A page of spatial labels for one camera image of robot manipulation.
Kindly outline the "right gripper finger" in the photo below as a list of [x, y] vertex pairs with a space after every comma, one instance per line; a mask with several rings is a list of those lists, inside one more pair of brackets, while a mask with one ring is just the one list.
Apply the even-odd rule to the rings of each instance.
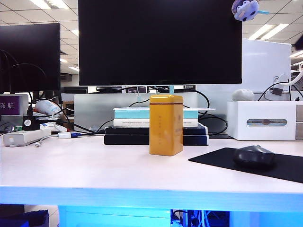
[[296, 50], [302, 50], [303, 49], [303, 36], [301, 36], [296, 42], [295, 44], [293, 44], [293, 47]]

